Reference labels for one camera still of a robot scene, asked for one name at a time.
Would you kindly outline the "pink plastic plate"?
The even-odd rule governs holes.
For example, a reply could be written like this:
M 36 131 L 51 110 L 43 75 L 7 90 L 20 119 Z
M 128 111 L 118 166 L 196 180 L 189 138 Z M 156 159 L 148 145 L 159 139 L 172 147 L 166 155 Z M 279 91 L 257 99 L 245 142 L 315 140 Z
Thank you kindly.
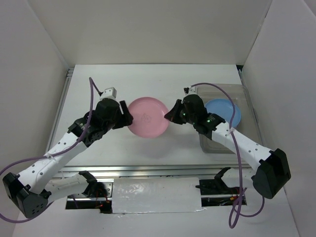
M 164 116 L 168 112 L 166 105 L 153 97 L 135 99 L 128 106 L 133 122 L 128 129 L 142 138 L 156 138 L 162 135 L 169 126 Z

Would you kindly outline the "blue plastic plate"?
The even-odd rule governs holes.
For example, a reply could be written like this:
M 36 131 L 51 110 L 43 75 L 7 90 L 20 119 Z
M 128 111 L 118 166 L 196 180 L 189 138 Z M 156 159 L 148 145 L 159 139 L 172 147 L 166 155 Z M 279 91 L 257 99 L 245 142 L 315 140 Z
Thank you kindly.
M 233 115 L 233 106 L 228 99 L 213 99 L 205 103 L 205 108 L 208 113 L 217 114 L 226 122 L 230 122 Z M 236 128 L 241 121 L 241 111 L 235 105 L 235 116 L 233 118 L 232 126 Z

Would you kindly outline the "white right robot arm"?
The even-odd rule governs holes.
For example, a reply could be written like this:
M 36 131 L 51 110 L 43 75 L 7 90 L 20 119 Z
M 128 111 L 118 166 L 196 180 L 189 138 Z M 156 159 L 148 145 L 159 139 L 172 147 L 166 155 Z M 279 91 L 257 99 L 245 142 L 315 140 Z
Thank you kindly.
M 272 199 L 291 178 L 283 150 L 273 151 L 263 147 L 230 128 L 222 117 L 207 112 L 202 99 L 196 94 L 178 99 L 164 117 L 176 124 L 189 123 L 200 135 L 239 154 L 254 170 L 251 177 L 254 189 L 265 198 Z

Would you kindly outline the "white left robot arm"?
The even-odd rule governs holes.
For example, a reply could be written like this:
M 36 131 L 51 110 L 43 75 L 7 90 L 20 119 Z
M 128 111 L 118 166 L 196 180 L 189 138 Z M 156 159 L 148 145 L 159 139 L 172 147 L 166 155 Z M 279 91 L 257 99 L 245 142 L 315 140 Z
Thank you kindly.
M 129 126 L 132 120 L 125 101 L 110 98 L 99 101 L 96 108 L 77 119 L 44 156 L 36 158 L 35 163 L 18 174 L 9 172 L 3 177 L 9 199 L 26 219 L 33 219 L 58 199 L 74 194 L 96 195 L 103 185 L 88 171 L 55 181 L 52 178 L 108 131 Z

